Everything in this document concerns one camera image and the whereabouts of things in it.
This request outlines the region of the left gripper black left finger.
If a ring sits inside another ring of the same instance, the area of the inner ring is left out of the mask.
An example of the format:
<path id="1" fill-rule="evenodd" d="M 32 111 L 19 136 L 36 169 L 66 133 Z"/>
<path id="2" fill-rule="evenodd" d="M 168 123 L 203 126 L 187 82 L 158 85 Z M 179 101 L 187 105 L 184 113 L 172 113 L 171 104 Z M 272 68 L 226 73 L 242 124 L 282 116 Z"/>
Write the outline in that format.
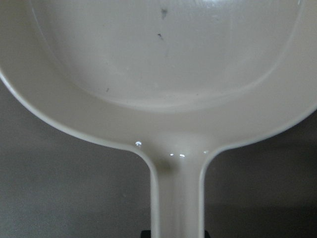
<path id="1" fill-rule="evenodd" d="M 142 230 L 140 238 L 151 238 L 151 230 Z"/>

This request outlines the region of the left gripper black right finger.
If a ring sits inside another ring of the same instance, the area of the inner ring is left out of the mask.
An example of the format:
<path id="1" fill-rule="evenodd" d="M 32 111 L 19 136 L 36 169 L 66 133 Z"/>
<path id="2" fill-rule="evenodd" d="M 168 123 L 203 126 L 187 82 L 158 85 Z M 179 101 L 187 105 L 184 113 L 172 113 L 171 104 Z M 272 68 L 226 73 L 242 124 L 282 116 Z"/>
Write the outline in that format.
<path id="1" fill-rule="evenodd" d="M 209 232 L 206 230 L 204 232 L 204 238 L 211 238 Z"/>

